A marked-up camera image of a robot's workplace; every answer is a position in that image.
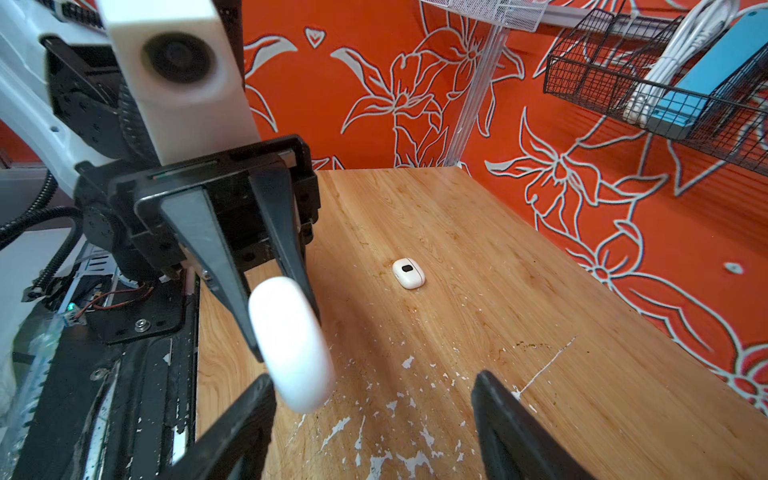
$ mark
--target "small white device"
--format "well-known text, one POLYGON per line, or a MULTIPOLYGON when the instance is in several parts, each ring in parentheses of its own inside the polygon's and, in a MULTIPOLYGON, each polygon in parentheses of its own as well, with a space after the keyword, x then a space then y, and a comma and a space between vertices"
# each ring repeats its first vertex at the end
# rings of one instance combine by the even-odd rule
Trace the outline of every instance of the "small white device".
POLYGON ((310 413, 336 386, 326 338, 301 287, 287 276, 263 281, 248 300, 261 356, 275 389, 294 412, 310 413))
POLYGON ((424 285, 424 270, 413 258, 401 258, 392 264, 392 273, 403 288, 413 290, 424 285))

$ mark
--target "bolt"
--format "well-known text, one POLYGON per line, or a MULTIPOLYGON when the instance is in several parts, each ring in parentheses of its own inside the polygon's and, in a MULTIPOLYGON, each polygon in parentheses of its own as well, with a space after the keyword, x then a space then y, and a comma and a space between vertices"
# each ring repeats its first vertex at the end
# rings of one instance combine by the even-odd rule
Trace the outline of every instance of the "bolt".
POLYGON ((96 369, 93 372, 91 372, 91 380, 93 380, 94 382, 96 380, 101 380, 105 376, 107 376, 107 372, 108 372, 107 369, 96 369))
POLYGON ((136 320, 136 326, 134 327, 134 330, 136 330, 139 333, 144 333, 147 330, 149 330, 150 327, 149 320, 147 319, 138 319, 136 320))

